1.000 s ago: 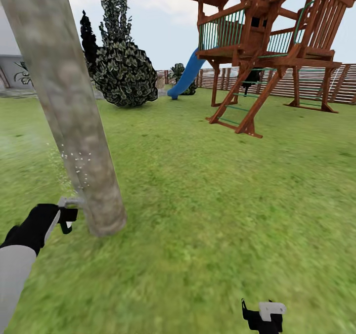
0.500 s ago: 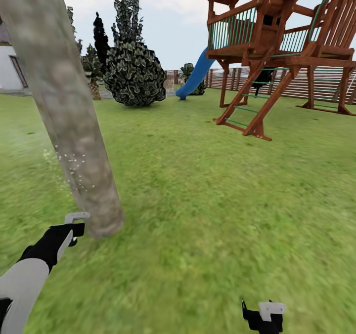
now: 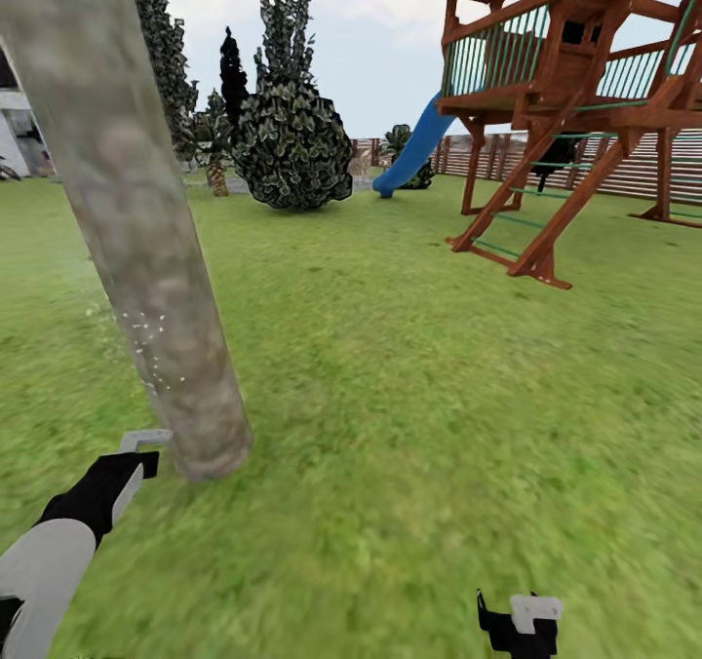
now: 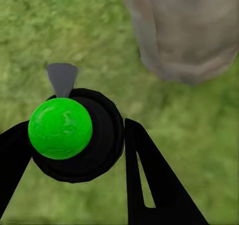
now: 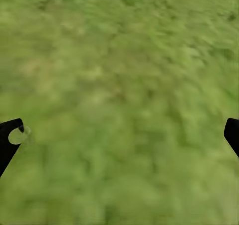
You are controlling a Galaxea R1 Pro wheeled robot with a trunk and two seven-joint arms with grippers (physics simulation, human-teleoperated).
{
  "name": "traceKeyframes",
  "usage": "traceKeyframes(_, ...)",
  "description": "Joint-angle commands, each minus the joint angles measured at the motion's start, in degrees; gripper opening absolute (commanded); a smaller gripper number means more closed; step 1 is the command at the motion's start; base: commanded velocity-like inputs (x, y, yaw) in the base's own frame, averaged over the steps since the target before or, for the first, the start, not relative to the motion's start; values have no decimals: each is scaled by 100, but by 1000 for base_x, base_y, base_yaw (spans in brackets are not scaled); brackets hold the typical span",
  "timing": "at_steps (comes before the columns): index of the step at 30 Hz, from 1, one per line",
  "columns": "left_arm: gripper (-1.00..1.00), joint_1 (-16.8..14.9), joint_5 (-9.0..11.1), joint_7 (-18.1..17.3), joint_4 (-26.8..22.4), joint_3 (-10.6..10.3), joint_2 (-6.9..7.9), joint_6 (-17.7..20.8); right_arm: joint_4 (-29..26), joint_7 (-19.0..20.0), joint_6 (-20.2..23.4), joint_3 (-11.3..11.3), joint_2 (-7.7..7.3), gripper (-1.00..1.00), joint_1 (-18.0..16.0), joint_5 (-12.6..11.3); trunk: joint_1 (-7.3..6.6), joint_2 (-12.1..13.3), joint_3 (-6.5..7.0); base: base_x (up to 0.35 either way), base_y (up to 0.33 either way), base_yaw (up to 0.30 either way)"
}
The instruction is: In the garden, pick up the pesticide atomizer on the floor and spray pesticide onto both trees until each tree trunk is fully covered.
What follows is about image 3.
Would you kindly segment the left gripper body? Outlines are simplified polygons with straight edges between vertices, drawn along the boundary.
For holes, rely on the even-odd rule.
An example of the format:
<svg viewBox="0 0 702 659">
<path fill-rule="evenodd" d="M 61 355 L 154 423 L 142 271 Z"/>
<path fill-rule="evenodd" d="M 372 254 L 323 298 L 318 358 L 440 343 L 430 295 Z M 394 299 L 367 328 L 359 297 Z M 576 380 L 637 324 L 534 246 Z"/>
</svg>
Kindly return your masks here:
<svg viewBox="0 0 702 659">
<path fill-rule="evenodd" d="M 141 461 L 144 465 L 144 479 L 157 477 L 157 463 L 159 462 L 159 457 L 159 451 L 151 451 L 144 453 L 136 452 L 133 454 L 133 458 L 137 461 Z"/>
</svg>

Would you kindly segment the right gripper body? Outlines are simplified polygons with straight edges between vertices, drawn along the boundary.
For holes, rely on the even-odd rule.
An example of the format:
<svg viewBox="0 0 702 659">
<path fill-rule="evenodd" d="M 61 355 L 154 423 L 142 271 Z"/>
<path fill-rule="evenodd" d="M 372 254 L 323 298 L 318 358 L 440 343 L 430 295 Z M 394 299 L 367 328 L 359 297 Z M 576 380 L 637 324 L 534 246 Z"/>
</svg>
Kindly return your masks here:
<svg viewBox="0 0 702 659">
<path fill-rule="evenodd" d="M 487 617 L 490 642 L 494 650 L 507 651 L 512 659 L 553 659 L 557 654 L 556 626 L 550 619 L 534 619 L 535 634 L 518 633 L 508 613 Z"/>
</svg>

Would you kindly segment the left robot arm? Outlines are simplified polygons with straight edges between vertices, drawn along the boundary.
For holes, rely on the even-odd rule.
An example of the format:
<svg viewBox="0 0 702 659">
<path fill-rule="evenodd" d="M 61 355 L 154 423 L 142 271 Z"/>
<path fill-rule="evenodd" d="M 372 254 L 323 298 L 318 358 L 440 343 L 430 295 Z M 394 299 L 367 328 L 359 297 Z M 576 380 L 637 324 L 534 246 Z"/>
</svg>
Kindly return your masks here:
<svg viewBox="0 0 702 659">
<path fill-rule="evenodd" d="M 143 479 L 157 477 L 172 431 L 126 431 L 120 453 L 106 453 L 67 493 L 56 494 L 37 524 L 0 556 L 0 659 L 47 659 L 83 572 Z"/>
</svg>

